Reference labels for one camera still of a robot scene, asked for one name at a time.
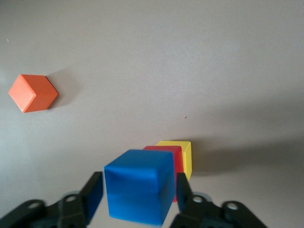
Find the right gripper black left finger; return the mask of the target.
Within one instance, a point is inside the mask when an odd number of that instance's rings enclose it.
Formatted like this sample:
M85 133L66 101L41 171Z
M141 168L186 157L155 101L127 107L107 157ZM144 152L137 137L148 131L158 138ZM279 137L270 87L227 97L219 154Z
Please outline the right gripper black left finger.
M103 197L103 173L94 172L79 192L66 194L47 206L45 201L23 202L0 219L2 228L86 228Z

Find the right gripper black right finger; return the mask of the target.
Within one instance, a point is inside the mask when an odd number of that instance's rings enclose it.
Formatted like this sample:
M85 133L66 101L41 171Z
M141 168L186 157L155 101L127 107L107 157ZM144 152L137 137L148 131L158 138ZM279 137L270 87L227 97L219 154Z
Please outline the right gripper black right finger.
M191 190L185 173L177 174L179 213L171 228L265 228L266 225L244 204L225 201L219 207L207 195Z

